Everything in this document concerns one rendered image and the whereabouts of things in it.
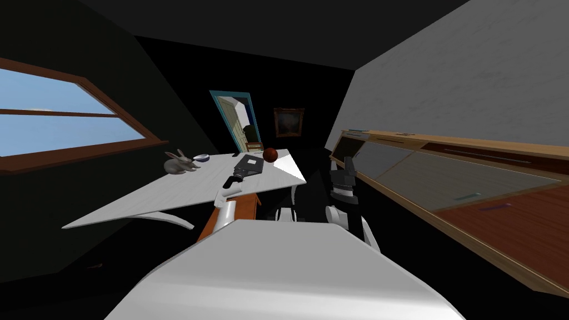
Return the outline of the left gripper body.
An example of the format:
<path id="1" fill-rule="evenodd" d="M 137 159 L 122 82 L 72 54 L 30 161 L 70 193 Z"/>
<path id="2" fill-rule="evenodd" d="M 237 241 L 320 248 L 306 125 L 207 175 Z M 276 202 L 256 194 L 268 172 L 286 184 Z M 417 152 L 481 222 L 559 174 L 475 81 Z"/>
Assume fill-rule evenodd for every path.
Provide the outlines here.
<path id="1" fill-rule="evenodd" d="M 262 173 L 264 159 L 245 154 L 234 167 L 233 175 L 241 178 Z"/>

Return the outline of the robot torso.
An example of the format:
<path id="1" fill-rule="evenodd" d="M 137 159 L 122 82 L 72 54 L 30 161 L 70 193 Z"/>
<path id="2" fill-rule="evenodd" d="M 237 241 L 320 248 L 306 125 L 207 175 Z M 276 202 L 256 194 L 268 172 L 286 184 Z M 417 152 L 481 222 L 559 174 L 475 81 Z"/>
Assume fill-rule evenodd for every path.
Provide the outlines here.
<path id="1" fill-rule="evenodd" d="M 237 220 L 147 274 L 105 320 L 465 320 L 335 224 Z"/>

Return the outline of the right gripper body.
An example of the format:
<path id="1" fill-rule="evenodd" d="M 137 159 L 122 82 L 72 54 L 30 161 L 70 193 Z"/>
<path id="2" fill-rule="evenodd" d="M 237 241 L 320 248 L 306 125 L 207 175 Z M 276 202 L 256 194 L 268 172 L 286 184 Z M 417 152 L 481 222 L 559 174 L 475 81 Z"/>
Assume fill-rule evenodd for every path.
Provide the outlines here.
<path id="1" fill-rule="evenodd" d="M 355 170 L 346 170 L 346 169 L 330 170 L 331 182 L 335 186 L 345 186 L 345 187 L 355 186 L 356 175 L 357 172 Z"/>

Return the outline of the brown framed window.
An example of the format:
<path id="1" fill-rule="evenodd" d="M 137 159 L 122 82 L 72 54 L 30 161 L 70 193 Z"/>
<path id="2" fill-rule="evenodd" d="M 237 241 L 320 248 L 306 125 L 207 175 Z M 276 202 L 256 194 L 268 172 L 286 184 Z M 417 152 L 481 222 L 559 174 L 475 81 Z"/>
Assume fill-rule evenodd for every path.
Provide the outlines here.
<path id="1" fill-rule="evenodd" d="M 163 144 L 89 79 L 0 58 L 0 176 Z"/>

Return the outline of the long wooden cabinet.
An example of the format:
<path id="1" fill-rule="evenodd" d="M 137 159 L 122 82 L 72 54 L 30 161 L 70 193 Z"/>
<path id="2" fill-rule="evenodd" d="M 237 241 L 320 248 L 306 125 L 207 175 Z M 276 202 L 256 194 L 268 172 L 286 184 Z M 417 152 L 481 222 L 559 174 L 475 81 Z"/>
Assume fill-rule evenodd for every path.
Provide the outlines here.
<path id="1" fill-rule="evenodd" d="M 569 298 L 569 146 L 342 130 L 340 166 L 528 288 Z"/>

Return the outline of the white table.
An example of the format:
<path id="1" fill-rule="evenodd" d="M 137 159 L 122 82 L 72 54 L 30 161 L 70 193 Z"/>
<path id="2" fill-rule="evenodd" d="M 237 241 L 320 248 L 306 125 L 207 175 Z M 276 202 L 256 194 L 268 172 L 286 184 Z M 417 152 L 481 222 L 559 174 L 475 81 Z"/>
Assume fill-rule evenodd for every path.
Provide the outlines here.
<path id="1" fill-rule="evenodd" d="M 200 168 L 185 174 L 167 174 L 120 199 L 67 225 L 65 229 L 214 201 L 216 193 L 233 175 L 234 167 L 245 156 L 211 155 Z M 244 178 L 239 196 L 306 183 L 298 165 L 286 149 L 278 151 L 273 163 L 264 162 L 262 173 Z"/>

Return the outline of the teal framed door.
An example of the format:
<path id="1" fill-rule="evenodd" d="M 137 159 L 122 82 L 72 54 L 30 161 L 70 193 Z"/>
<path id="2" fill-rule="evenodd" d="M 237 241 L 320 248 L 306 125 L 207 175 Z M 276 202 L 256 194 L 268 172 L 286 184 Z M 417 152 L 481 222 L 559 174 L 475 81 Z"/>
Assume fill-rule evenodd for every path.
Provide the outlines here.
<path id="1" fill-rule="evenodd" d="M 247 152 L 247 142 L 261 143 L 250 93 L 210 90 L 210 94 L 239 152 Z"/>

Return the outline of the dark framed picture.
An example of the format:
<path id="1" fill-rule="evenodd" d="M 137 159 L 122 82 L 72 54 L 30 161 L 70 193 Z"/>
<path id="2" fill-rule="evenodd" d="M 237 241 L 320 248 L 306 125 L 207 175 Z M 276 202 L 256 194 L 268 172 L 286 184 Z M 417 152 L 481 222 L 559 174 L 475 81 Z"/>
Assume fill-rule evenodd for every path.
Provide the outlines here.
<path id="1" fill-rule="evenodd" d="M 275 108 L 274 126 L 276 137 L 300 137 L 304 108 Z"/>

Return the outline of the orange wooden chair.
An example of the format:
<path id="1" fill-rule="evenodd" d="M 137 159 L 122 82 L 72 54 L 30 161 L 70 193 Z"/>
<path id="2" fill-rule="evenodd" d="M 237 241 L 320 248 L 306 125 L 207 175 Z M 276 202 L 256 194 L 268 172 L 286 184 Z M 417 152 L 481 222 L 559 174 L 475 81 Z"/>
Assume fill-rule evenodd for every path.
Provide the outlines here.
<path id="1" fill-rule="evenodd" d="M 261 205 L 257 193 L 234 197 L 231 198 L 230 201 L 236 201 L 235 219 L 256 219 L 257 206 Z M 197 238 L 197 242 L 202 241 L 204 238 L 213 233 L 214 226 L 218 220 L 218 213 L 219 209 L 215 208 L 210 216 L 209 221 L 206 223 L 203 231 Z"/>

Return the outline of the grey rabbit figure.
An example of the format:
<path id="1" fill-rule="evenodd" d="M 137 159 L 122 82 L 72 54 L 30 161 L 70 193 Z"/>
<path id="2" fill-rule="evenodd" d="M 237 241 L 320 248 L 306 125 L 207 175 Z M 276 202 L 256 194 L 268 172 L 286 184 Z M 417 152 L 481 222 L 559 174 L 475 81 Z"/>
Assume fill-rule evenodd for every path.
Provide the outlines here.
<path id="1" fill-rule="evenodd" d="M 195 171 L 197 168 L 200 168 L 196 164 L 193 163 L 193 159 L 187 158 L 183 152 L 178 149 L 177 153 L 179 156 L 171 152 L 165 152 L 171 159 L 165 161 L 163 168 L 169 174 L 184 174 L 187 171 Z"/>

